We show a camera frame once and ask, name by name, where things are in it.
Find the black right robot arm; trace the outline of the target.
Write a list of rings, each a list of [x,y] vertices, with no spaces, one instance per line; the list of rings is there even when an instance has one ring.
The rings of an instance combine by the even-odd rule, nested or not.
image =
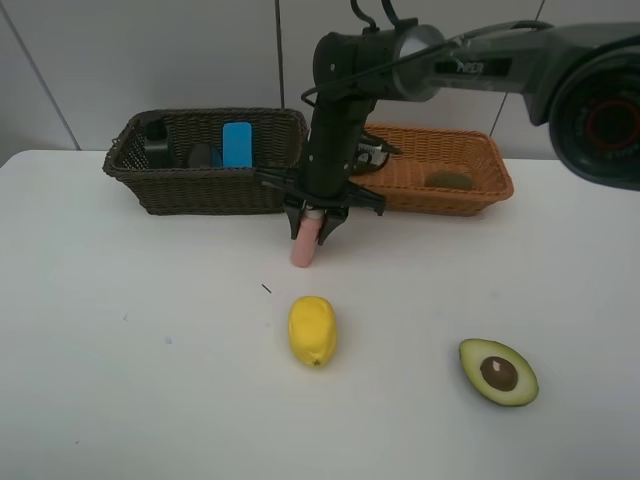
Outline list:
[[[442,88],[521,95],[529,120],[547,125],[553,148],[577,176],[639,186],[639,26],[553,26],[516,21],[451,39],[414,19],[390,30],[329,33],[313,56],[310,132],[293,168],[261,167],[259,182],[284,193],[290,231],[307,212],[323,243],[353,207],[382,213],[384,198],[351,173],[369,114],[380,101],[425,102]]]

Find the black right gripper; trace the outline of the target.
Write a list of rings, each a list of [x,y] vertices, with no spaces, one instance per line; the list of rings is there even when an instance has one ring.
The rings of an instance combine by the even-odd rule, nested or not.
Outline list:
[[[350,207],[370,209],[379,216],[385,211],[385,198],[351,182],[350,173],[349,163],[303,152],[294,167],[260,167],[255,178],[260,184],[283,192],[292,240],[298,238],[305,206],[325,210],[317,236],[317,244],[322,246],[347,220]]]

